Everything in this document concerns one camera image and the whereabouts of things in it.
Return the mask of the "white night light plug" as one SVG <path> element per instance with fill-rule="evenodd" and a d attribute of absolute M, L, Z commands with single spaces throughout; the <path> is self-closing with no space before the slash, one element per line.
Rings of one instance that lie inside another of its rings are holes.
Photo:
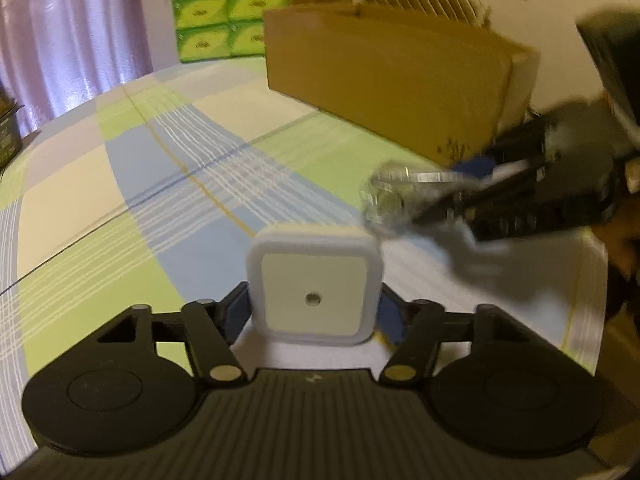
<path fill-rule="evenodd" d="M 361 344 L 374 331 L 383 274 L 381 244 L 362 226 L 267 226 L 246 256 L 256 330 L 296 344 Z"/>

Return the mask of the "white device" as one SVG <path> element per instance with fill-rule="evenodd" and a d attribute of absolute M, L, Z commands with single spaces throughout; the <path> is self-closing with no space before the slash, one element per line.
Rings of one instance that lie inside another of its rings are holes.
<path fill-rule="evenodd" d="M 364 225 L 383 236 L 459 217 L 461 203 L 480 191 L 481 180 L 451 170 L 384 162 L 361 190 Z"/>

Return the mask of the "large cardboard box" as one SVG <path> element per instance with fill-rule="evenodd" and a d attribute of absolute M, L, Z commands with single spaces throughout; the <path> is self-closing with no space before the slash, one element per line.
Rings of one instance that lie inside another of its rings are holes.
<path fill-rule="evenodd" d="M 373 4 L 264 15 L 270 89 L 442 166 L 521 125 L 540 53 L 488 29 Z"/>

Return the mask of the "quilted brown chair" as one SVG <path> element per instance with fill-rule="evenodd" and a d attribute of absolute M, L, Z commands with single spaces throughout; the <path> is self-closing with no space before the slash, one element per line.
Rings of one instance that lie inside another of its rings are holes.
<path fill-rule="evenodd" d="M 480 0 L 363 0 L 394 9 L 420 11 L 479 28 L 490 26 L 491 8 Z"/>

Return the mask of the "dark green food container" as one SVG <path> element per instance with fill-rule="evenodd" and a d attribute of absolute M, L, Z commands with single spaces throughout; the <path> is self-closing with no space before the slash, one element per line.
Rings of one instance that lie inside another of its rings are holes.
<path fill-rule="evenodd" d="M 22 106 L 0 86 L 0 170 L 6 168 L 23 147 L 17 113 Z"/>

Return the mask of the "stack of green tissue packs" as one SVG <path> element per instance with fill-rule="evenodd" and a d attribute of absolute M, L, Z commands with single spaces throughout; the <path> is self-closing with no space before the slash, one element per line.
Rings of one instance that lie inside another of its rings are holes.
<path fill-rule="evenodd" d="M 290 0 L 171 0 L 178 59 L 194 63 L 265 53 L 264 13 Z"/>

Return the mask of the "purple curtain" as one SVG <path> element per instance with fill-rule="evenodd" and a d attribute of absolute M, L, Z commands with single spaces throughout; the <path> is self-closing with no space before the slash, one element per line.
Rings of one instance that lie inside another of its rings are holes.
<path fill-rule="evenodd" d="M 141 0 L 1 0 L 1 84 L 22 134 L 151 70 Z"/>

